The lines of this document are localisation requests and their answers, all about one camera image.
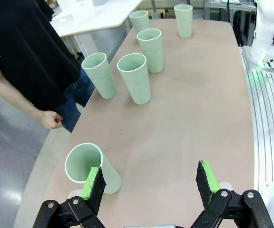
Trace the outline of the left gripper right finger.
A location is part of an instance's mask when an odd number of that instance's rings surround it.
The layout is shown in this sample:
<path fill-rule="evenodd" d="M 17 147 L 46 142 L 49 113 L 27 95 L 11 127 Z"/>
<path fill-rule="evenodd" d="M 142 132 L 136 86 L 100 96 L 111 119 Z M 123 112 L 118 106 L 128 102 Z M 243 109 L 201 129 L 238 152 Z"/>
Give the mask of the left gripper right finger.
<path fill-rule="evenodd" d="M 224 219 L 232 220 L 238 228 L 273 228 L 262 196 L 256 190 L 241 195 L 220 187 L 207 161 L 198 162 L 197 188 L 204 210 L 191 227 L 217 228 Z"/>

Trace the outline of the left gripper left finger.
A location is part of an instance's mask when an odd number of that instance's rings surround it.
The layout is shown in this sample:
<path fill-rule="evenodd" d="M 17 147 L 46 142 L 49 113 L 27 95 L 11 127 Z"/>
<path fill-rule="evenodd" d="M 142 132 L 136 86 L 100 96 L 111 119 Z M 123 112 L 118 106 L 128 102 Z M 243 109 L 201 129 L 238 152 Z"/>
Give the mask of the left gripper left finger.
<path fill-rule="evenodd" d="M 103 228 L 98 211 L 106 183 L 100 167 L 92 167 L 80 196 L 59 204 L 55 200 L 42 203 L 33 226 L 35 228 Z"/>

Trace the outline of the person's right hand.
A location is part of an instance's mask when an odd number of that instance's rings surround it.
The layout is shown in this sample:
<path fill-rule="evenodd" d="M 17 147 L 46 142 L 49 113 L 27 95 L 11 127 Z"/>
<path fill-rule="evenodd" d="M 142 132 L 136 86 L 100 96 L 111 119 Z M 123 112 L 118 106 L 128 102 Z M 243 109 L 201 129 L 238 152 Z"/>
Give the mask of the person's right hand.
<path fill-rule="evenodd" d="M 54 111 L 44 111 L 38 117 L 42 125 L 49 130 L 62 127 L 63 117 Z"/>

